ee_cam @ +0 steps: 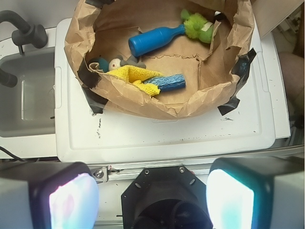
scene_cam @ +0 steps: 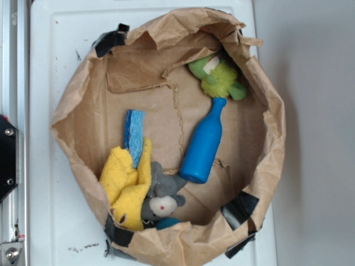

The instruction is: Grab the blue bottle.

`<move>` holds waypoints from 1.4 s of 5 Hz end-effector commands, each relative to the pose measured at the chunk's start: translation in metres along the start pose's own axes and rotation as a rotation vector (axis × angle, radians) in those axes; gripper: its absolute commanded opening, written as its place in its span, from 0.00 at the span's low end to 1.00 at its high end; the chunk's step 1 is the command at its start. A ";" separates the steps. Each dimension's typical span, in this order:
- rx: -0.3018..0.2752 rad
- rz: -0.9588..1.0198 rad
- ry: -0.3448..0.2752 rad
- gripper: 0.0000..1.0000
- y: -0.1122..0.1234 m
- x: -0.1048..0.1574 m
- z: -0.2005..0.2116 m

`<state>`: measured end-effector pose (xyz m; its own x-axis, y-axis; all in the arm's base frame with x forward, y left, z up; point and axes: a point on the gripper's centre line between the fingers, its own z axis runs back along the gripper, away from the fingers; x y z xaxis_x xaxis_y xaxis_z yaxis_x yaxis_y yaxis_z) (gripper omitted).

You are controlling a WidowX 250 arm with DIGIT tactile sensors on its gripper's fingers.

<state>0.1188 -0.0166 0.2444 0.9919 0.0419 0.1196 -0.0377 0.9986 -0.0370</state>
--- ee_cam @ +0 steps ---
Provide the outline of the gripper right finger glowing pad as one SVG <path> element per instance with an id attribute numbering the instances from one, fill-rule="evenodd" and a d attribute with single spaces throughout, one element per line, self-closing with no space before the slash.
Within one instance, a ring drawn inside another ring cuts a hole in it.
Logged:
<path id="1" fill-rule="evenodd" d="M 305 160 L 301 157 L 221 157 L 206 182 L 216 229 L 303 229 Z"/>

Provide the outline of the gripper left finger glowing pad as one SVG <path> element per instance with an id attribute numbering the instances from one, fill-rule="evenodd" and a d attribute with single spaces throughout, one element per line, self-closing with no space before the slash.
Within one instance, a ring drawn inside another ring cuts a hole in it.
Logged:
<path id="1" fill-rule="evenodd" d="M 2 229 L 91 229 L 99 189 L 83 162 L 0 165 Z"/>

